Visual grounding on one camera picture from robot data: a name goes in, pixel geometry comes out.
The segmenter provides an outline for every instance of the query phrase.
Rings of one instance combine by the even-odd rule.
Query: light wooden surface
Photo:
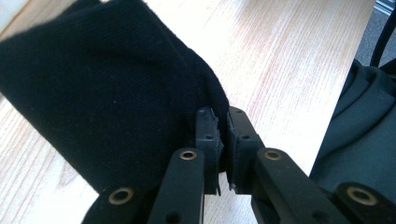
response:
[[[10,24],[28,0],[0,0],[0,33]]]
[[[0,35],[50,20],[73,0],[30,0]],[[218,75],[268,147],[309,174],[375,0],[148,0]],[[0,223],[79,223],[96,193],[4,97]],[[248,196],[205,197],[205,223],[255,223]]]

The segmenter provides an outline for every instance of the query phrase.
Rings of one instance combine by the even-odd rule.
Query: black garment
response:
[[[310,177],[329,191],[359,182],[396,203],[396,83],[388,74],[352,64]]]
[[[94,187],[160,183],[205,105],[228,100],[208,65],[140,0],[79,0],[0,44],[0,92]]]

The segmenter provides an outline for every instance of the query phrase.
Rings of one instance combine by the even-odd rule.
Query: dark green cloth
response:
[[[352,64],[310,177],[329,191],[354,181],[396,203],[396,83]]]

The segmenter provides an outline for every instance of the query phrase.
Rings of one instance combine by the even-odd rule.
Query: black plastic part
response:
[[[203,223],[204,162],[204,153],[195,148],[172,155],[148,223]]]
[[[112,204],[110,195],[118,189],[130,189],[132,198],[125,203]],[[83,224],[147,223],[158,188],[143,190],[136,184],[125,183],[102,192],[85,215]]]
[[[339,185],[333,201],[351,223],[396,223],[396,205],[362,184]]]
[[[251,197],[251,209],[259,224],[280,222],[280,218],[274,208],[254,196]]]
[[[195,147],[205,154],[205,194],[221,195],[219,187],[219,160],[224,145],[219,138],[218,118],[209,107],[195,115]]]
[[[280,223],[348,223],[287,153],[260,149],[255,170]]]
[[[230,106],[227,117],[227,178],[236,194],[251,194],[256,152],[264,147],[246,113]]]

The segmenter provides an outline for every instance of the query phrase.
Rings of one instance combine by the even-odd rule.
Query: screw hole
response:
[[[114,205],[128,203],[134,196],[134,191],[130,188],[119,188],[114,190],[108,197],[108,201]]]
[[[358,198],[360,198],[360,199],[362,199],[362,200],[369,200],[370,199],[370,197],[367,195],[367,194],[365,194],[365,193],[363,193],[363,192],[360,192],[360,191],[356,191],[356,192],[354,192],[353,193],[356,197],[358,197]]]
[[[181,222],[181,214],[179,212],[170,212],[165,217],[165,221],[167,223],[180,223]]]
[[[249,135],[245,135],[245,134],[243,134],[243,135],[241,135],[241,138],[242,138],[242,139],[244,139],[244,140],[247,140],[247,139],[249,139],[249,138],[250,138],[250,136],[249,136]]]
[[[197,153],[194,151],[183,151],[180,153],[180,158],[185,161],[192,161],[197,157]]]
[[[277,153],[275,151],[266,151],[264,156],[267,159],[272,160],[272,161],[278,161],[282,157],[279,153]]]

